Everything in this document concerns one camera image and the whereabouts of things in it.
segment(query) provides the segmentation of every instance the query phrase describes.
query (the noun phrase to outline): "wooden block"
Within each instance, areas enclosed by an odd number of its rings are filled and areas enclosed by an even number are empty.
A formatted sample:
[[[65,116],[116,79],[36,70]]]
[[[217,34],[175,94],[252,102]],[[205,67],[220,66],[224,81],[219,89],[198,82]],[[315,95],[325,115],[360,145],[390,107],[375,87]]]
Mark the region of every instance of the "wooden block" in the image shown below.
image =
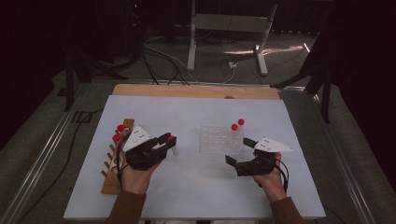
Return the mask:
[[[134,128],[134,119],[125,119],[122,124],[126,128],[126,134],[128,134]],[[110,158],[110,162],[105,161],[107,172],[101,172],[102,175],[105,177],[105,181],[103,183],[101,191],[103,194],[118,194],[120,192],[120,182],[117,179],[117,164],[115,162],[115,159],[117,158],[117,147],[117,144],[115,146],[110,145],[110,151],[112,152],[112,155],[110,153],[107,153],[107,156]],[[121,150],[121,167],[124,165],[122,164],[122,162],[125,161],[124,158],[124,153]]]

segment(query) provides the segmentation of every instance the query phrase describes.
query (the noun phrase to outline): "sleeve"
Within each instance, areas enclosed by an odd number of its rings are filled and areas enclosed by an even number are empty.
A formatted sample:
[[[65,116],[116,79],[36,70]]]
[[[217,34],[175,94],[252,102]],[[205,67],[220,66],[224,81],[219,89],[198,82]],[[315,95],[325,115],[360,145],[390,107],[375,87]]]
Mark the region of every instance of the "sleeve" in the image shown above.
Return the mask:
[[[106,224],[138,223],[145,201],[146,194],[139,195],[124,190],[120,191]]]
[[[304,223],[303,218],[290,197],[271,203],[271,210],[276,224]]]

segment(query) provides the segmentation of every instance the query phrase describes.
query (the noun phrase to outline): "red cap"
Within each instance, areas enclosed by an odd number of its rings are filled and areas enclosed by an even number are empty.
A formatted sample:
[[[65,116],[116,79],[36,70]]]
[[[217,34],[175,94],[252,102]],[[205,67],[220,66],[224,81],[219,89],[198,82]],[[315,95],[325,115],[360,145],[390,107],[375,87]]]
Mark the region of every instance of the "red cap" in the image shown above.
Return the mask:
[[[232,129],[233,131],[238,130],[238,125],[237,125],[237,124],[231,125],[231,129]]]
[[[244,125],[245,124],[245,120],[244,119],[239,119],[238,120],[238,124],[239,125]]]
[[[124,126],[122,124],[120,124],[119,126],[117,126],[117,130],[119,132],[122,132],[124,130]]]
[[[114,140],[115,142],[120,141],[120,140],[121,140],[121,135],[120,135],[119,133],[114,134],[114,135],[113,135],[113,140]]]

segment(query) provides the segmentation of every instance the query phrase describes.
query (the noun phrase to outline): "gray floor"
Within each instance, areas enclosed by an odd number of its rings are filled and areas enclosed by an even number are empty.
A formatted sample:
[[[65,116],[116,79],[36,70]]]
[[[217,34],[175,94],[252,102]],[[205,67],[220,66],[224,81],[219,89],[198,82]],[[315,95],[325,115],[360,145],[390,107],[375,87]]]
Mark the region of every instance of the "gray floor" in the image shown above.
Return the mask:
[[[231,54],[251,50],[260,41],[259,35],[249,35],[244,40],[230,44],[205,45],[198,41],[195,71],[188,73],[177,62],[182,76],[190,84],[211,85],[253,85],[266,86],[292,77],[299,71],[307,50],[315,38],[309,35],[270,35],[267,41],[265,60],[270,70],[264,78],[258,73],[256,61],[251,54]],[[163,37],[151,36],[146,41],[147,48],[153,48],[187,63],[189,39],[177,37],[175,41]],[[162,77],[175,74],[173,65],[165,60],[148,56],[155,72]],[[233,71],[228,62],[236,62]],[[136,63],[122,71],[129,77],[128,83],[151,83],[147,68]],[[303,87],[309,78],[293,84]],[[2,216],[21,186],[22,180],[32,167],[35,158],[46,147],[50,136],[60,120],[66,120],[67,126],[60,134],[59,142],[53,143],[53,154],[46,169],[34,180],[36,186],[23,212],[43,194],[52,180],[65,164],[73,134],[77,128],[75,122],[63,112],[65,99],[56,96],[64,86],[64,72],[53,79],[55,90],[37,111],[30,117],[0,153],[0,211]],[[103,108],[106,98],[120,81],[103,74],[97,74],[90,84],[77,84],[80,96],[72,108],[74,111],[94,111]],[[330,102],[331,124],[325,124],[318,116],[318,104],[315,96],[301,92],[302,88],[289,88],[280,93],[290,112],[290,118],[296,130],[308,166],[317,185],[320,199],[326,207],[327,216],[309,223],[396,223],[396,196],[368,147],[358,125],[349,113],[338,89],[332,86]],[[71,161],[58,182],[24,219],[23,223],[102,223],[103,221],[74,221],[63,219],[64,209],[78,177],[79,169],[91,143],[100,113],[94,114],[90,123],[82,124],[73,145]],[[274,223],[273,220],[261,220],[260,223]]]

